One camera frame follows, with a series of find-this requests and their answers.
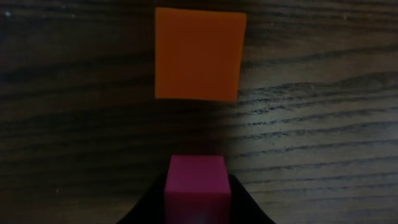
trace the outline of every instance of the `block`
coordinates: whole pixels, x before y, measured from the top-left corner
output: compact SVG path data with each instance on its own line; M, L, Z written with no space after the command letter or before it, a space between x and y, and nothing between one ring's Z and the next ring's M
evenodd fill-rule
M155 97L236 101L246 15L157 7Z
M165 185L166 224L227 224L231 189L222 156L172 156Z

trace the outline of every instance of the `orange square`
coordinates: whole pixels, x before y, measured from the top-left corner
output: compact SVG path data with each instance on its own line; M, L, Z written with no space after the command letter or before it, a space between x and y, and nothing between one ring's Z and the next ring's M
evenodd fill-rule
M156 8L155 97L236 101L246 15Z

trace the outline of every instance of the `pink cube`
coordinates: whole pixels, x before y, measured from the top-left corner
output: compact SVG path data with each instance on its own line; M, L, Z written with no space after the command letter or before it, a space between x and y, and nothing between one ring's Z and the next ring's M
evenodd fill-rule
M166 224L227 224L231 189L222 156L172 156L164 190Z

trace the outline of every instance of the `wooden surface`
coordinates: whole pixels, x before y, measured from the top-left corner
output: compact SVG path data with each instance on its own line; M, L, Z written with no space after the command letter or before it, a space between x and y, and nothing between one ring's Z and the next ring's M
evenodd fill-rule
M154 99L154 6L248 14L239 101ZM0 222L115 223L223 154L278 224L398 223L398 1L2 0Z

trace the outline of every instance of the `wooden table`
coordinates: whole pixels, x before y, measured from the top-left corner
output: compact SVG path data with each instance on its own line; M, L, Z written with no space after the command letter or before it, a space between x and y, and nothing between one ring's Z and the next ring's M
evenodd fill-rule
M239 101L154 99L154 7L248 14ZM0 223L115 223L223 154L278 224L398 222L396 0L2 0Z

